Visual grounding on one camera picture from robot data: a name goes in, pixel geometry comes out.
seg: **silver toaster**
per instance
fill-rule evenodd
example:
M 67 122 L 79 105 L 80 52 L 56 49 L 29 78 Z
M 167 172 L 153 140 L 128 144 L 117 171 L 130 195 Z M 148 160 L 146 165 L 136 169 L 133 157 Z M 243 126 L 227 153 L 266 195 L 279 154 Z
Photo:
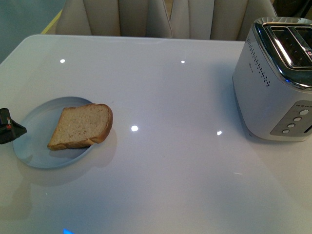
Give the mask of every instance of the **silver toaster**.
M 238 109 L 252 134 L 268 140 L 306 140 L 312 133 L 312 21 L 257 19 L 233 84 Z

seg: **bread slice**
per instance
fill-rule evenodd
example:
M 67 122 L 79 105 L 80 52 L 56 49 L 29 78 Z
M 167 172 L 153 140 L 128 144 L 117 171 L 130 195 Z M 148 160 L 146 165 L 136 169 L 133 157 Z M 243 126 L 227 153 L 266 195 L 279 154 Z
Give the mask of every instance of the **bread slice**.
M 64 108 L 48 144 L 50 150 L 82 148 L 103 142 L 113 125 L 113 112 L 105 104 Z

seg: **white table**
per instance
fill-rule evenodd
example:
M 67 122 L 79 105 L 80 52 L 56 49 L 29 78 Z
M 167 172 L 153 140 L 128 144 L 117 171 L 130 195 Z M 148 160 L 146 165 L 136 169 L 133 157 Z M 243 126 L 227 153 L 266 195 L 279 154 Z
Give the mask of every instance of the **white table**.
M 60 169 L 29 167 L 12 143 L 0 145 L 0 233 L 310 234 L 311 139 L 268 142 L 244 131 L 232 85 L 242 47 L 23 41 L 0 65 L 0 107 L 12 119 L 76 96 L 108 104 L 114 122 L 104 143 Z

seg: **white plate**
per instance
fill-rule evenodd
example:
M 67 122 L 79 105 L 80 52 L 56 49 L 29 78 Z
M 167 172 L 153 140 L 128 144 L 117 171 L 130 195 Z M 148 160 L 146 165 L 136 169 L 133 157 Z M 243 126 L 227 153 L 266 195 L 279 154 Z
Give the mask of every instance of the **white plate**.
M 85 156 L 91 147 L 51 151 L 47 145 L 63 108 L 89 103 L 80 97 L 61 97 L 32 110 L 20 123 L 27 133 L 13 141 L 17 157 L 29 166 L 48 169 L 67 166 Z

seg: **white chair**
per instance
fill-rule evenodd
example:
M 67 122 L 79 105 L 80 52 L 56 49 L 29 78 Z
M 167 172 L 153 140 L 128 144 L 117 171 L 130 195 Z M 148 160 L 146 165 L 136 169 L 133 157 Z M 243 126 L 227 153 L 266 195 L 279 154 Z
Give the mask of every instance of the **white chair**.
M 252 23 L 274 17 L 270 0 L 174 0 L 173 38 L 245 40 Z
M 56 34 L 172 37 L 164 0 L 67 0 Z

